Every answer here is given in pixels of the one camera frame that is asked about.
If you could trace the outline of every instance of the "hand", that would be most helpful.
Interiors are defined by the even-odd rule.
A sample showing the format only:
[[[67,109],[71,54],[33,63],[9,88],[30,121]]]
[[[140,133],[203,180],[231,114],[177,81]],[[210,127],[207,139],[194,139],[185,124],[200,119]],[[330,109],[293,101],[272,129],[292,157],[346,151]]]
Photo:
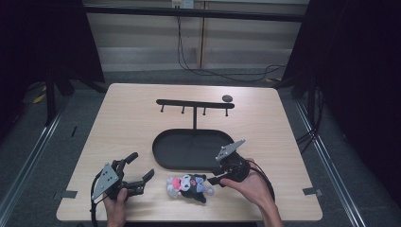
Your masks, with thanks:
[[[251,167],[256,168],[253,159],[247,159]],[[241,183],[223,178],[220,183],[240,192],[248,201],[256,204],[265,223],[265,227],[284,226],[278,208],[271,197],[266,182],[259,173],[251,170],[248,177]]]
[[[246,160],[250,161],[249,163],[251,167],[257,168],[253,163],[253,159]],[[241,183],[226,178],[221,179],[220,183],[237,190],[248,201],[258,206],[265,203],[274,203],[270,191],[266,186],[266,182],[257,172],[253,170],[250,171],[248,177]]]
[[[128,195],[128,189],[122,188],[118,193],[117,200],[113,201],[110,198],[103,200],[104,207],[107,213],[108,227],[123,227],[126,223],[126,206],[125,200]]]

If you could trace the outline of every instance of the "black oval tray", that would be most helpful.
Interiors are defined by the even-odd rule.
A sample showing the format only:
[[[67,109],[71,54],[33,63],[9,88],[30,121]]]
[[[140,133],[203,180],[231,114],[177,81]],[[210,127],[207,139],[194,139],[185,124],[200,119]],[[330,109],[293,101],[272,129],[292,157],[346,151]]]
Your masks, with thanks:
[[[219,168],[216,156],[234,140],[223,131],[172,129],[153,141],[156,162],[168,169],[207,170]]]

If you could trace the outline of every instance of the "wooden table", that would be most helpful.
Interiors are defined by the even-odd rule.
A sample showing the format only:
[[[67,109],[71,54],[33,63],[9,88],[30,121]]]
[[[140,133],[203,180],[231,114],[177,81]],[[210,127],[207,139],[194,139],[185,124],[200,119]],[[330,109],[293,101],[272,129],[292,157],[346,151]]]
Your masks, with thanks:
[[[235,141],[246,139],[237,150],[254,160],[266,172],[274,187],[276,203],[283,220],[319,220],[322,209],[315,195],[305,196],[311,187],[304,161],[298,150],[280,97],[270,88],[113,84],[110,86],[67,190],[78,191],[74,199],[64,198],[57,212],[60,220],[90,220],[90,188],[104,164],[126,158],[132,152],[139,157],[124,169],[124,181],[139,181],[154,168],[145,194],[127,201],[128,221],[256,221],[258,208],[238,192],[216,185],[215,195],[207,203],[178,198],[166,193],[166,179],[182,177],[192,171],[171,171],[159,166],[152,154],[154,138],[169,129],[191,129],[192,110],[161,106],[156,99],[223,102],[233,97],[235,107],[225,110],[198,109],[198,129],[224,131]],[[96,218],[105,220],[103,204]]]

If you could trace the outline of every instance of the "aluminum rail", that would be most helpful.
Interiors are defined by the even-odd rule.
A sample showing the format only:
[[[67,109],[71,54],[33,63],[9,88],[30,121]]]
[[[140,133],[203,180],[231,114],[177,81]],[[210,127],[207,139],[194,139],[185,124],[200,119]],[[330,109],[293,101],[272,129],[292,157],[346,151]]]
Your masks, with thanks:
[[[224,11],[224,10],[209,10],[209,9],[136,8],[136,7],[94,5],[94,4],[84,4],[83,6],[36,4],[36,5],[29,5],[29,8],[38,10],[53,10],[53,11],[58,10],[58,11],[68,11],[68,12],[202,17],[202,18],[241,19],[241,20],[255,20],[255,21],[278,21],[278,22],[298,22],[298,23],[301,23],[304,20],[304,15],[297,15],[297,14],[240,12],[240,11]]]
[[[32,175],[33,170],[35,169],[35,166],[39,163],[41,156],[44,153],[44,149],[46,148],[46,145],[53,135],[54,130],[57,128],[61,119],[61,114],[65,111],[68,102],[69,98],[66,97],[62,102],[60,110],[56,114],[53,121],[48,126],[44,127],[40,138],[36,142],[33,150],[30,152],[29,157],[27,158],[17,178],[14,180],[9,191],[1,201],[0,227],[6,226],[6,223],[9,220],[9,216],[11,215],[12,210],[17,204],[17,201],[20,199],[24,189],[26,188],[28,180]]]
[[[312,130],[312,126],[309,123],[307,111],[303,103],[297,102],[297,108],[301,115],[301,118],[304,121],[307,131]],[[313,139],[313,143],[315,145],[316,150],[318,151],[319,156],[321,157],[323,166],[327,171],[327,175],[329,176],[331,183],[334,186],[334,189],[339,196],[339,199],[342,203],[342,207],[345,210],[348,218],[350,219],[351,223],[355,227],[359,226],[366,226],[365,221],[363,220],[362,215],[357,208],[357,205],[354,203],[350,192],[348,191],[347,187],[345,186],[339,172],[336,169],[336,166],[333,163],[333,160],[330,157],[327,149],[324,146],[322,138],[316,134],[315,138]]]

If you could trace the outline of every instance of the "plush toy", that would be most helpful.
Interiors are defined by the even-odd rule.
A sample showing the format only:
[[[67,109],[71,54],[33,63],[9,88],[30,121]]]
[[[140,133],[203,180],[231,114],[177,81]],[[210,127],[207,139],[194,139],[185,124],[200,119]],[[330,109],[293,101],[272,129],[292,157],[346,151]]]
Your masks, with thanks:
[[[167,179],[167,193],[172,198],[183,195],[186,198],[206,203],[203,193],[213,196],[215,189],[211,185],[204,186],[205,180],[206,175],[204,174],[186,174],[181,178],[169,177]]]

